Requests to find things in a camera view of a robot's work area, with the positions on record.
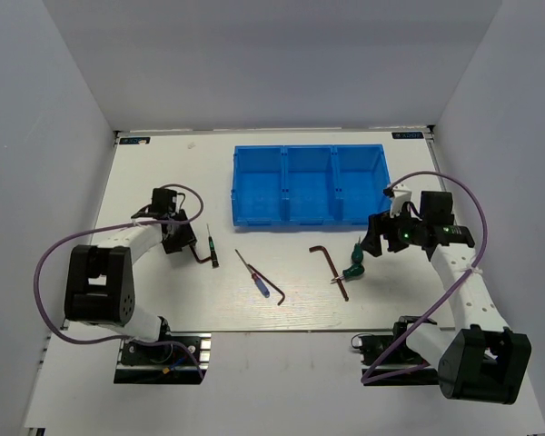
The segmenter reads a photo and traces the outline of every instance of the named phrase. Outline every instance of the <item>screwdriver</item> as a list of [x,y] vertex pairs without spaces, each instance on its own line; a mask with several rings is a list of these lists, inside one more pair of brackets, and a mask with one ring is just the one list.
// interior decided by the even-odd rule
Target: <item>screwdriver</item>
[[210,259],[212,259],[212,267],[218,268],[218,256],[216,256],[216,249],[214,248],[214,241],[212,240],[212,236],[210,235],[210,226],[206,224],[206,228],[208,229],[208,245],[210,245]]
[[360,237],[357,243],[353,246],[352,262],[361,263],[362,261],[363,261],[363,249],[362,249],[362,238]]
[[251,274],[251,277],[253,278],[254,280],[254,284],[256,284],[256,287],[258,288],[258,290],[261,292],[262,295],[264,295],[264,298],[269,298],[271,296],[271,293],[269,292],[269,290],[266,288],[266,285],[263,283],[263,281],[261,280],[261,278],[258,276],[258,274],[256,272],[254,272],[253,270],[251,270],[251,267],[248,266],[248,263],[246,263],[246,261],[244,260],[244,258],[241,256],[241,254],[239,253],[238,250],[234,249],[236,251],[236,254],[238,254],[238,257],[240,257],[240,260],[243,261],[244,263],[244,266],[246,267],[246,269],[248,270],[248,272]]
[[350,266],[348,269],[343,270],[343,275],[340,275],[339,277],[335,277],[331,280],[331,283],[335,283],[338,280],[348,280],[352,277],[359,277],[365,273],[365,268],[363,268],[363,265],[360,263],[356,263],[352,266]]

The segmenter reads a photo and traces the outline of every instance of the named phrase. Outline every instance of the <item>blue storage tray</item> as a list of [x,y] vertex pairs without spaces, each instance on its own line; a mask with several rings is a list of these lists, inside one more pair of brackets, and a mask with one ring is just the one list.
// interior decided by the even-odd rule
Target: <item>blue storage tray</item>
[[390,208],[380,144],[237,146],[233,223],[367,225]]

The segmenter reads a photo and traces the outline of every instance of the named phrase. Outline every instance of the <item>allen key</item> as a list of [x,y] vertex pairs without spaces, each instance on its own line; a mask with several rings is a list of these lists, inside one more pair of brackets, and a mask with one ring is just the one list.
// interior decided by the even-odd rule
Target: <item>allen key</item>
[[[329,267],[331,268],[331,271],[333,273],[333,278],[339,277],[337,268],[335,268],[335,265],[333,264],[333,261],[331,260],[331,256],[329,255],[329,252],[327,251],[327,249],[323,247],[322,245],[315,245],[314,247],[311,247],[309,249],[309,253],[314,253],[314,252],[323,252],[323,254],[325,255],[325,259],[327,259],[327,263],[329,264]],[[345,287],[343,286],[341,279],[337,279],[336,282],[337,282],[337,285],[339,286],[339,290],[342,292],[343,299],[346,302],[348,302],[349,296],[347,295],[347,291],[345,291]]]
[[209,260],[212,259],[211,256],[208,256],[204,259],[200,259],[200,257],[198,256],[198,252],[196,251],[195,247],[193,245],[190,245],[190,250],[192,251],[192,254],[193,254],[193,258],[198,262],[198,263],[206,263],[208,262]]

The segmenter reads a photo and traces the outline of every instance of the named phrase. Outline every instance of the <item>sticker label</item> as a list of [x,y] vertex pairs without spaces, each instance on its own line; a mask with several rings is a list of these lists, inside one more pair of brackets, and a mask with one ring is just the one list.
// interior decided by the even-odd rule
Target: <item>sticker label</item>
[[393,139],[424,139],[422,132],[391,132]]
[[149,136],[146,137],[137,137],[137,138],[121,138],[119,144],[148,144],[152,138]]

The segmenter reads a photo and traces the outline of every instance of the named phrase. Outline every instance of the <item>metal rod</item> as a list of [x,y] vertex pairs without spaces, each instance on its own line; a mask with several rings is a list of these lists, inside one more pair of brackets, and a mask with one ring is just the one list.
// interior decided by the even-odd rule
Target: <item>metal rod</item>
[[246,261],[244,260],[243,256],[240,254],[240,252],[239,252],[238,250],[236,250],[236,249],[234,249],[234,250],[236,251],[236,254],[238,254],[238,257],[240,257],[240,260],[243,261],[244,266],[246,267],[246,269],[248,270],[248,272],[249,272],[250,274],[252,274],[252,273],[253,273],[253,270],[251,270],[250,266],[248,266],[248,263],[246,263]]
[[[329,264],[329,267],[331,268],[333,277],[339,277],[337,268],[335,268],[335,265],[333,261],[331,260],[331,256],[329,255],[329,252],[327,251],[327,249],[323,247],[322,245],[315,245],[314,247],[311,247],[309,249],[309,253],[314,253],[314,252],[323,252],[323,254],[325,255],[325,259],[327,259],[327,263]],[[343,299],[346,302],[348,302],[349,296],[347,295],[347,291],[345,291],[345,287],[343,286],[341,279],[337,279],[337,285],[339,286],[339,290],[342,292]]]
[[200,259],[200,257],[198,256],[198,253],[196,252],[196,249],[193,248],[192,245],[190,245],[190,250],[192,250],[192,254],[193,254],[193,258],[198,262],[198,263],[206,263],[210,260],[210,256],[204,258],[204,259]]

